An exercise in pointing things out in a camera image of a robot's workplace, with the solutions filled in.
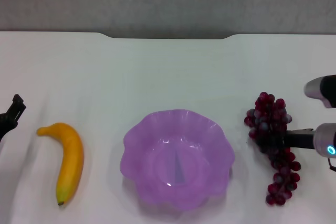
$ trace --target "yellow banana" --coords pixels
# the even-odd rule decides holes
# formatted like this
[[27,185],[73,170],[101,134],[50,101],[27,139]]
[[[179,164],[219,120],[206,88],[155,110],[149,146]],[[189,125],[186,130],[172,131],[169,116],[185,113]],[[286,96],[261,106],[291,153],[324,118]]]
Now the yellow banana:
[[57,204],[61,206],[73,197],[79,184],[84,163],[83,144],[75,129],[65,123],[39,128],[37,135],[51,136],[63,146],[63,161],[56,185]]

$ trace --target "white table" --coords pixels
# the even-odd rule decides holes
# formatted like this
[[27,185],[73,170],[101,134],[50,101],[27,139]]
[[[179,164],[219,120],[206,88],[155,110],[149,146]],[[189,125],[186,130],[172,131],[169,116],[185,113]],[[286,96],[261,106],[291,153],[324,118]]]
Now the white table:
[[[285,99],[289,129],[334,122],[336,110],[306,98],[303,86],[334,74],[335,54],[336,36],[145,40],[2,32],[0,111],[15,93],[27,109],[3,141],[0,216],[12,224],[334,223],[336,173],[314,150],[293,150],[301,181],[285,206],[265,204],[275,171],[248,141],[243,120],[267,91]],[[185,213],[139,202],[119,171],[127,130],[150,112],[175,108],[217,122],[236,153],[226,196]],[[82,179],[65,209],[55,199],[61,146],[35,136],[55,122],[74,126],[85,145]]]

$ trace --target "plastic bowl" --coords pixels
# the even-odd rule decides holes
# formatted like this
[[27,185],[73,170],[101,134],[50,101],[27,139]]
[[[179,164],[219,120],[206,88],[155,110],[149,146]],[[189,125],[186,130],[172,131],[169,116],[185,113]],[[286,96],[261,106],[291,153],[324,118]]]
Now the plastic bowl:
[[149,204],[197,208],[225,192],[235,154],[221,127],[189,110],[147,115],[124,137],[121,173]]

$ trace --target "gray wall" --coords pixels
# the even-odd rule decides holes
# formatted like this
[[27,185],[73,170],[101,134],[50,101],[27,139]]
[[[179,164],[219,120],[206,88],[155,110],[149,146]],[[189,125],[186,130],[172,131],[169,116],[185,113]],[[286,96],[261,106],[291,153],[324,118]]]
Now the gray wall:
[[0,30],[127,38],[336,33],[336,0],[0,0]]

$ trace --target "grape bunch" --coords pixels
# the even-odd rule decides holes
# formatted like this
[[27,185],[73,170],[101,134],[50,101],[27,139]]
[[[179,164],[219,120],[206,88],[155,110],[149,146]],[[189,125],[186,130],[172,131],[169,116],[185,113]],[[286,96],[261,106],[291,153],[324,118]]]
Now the grape bunch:
[[259,95],[255,109],[248,110],[246,115],[244,123],[251,128],[249,137],[277,170],[273,184],[267,188],[266,202],[282,206],[292,197],[292,191],[298,187],[297,182],[300,180],[300,175],[292,171],[300,170],[301,165],[295,161],[295,154],[290,148],[285,148],[283,144],[287,124],[292,121],[292,117],[287,114],[283,99],[275,101],[274,95],[266,92]]

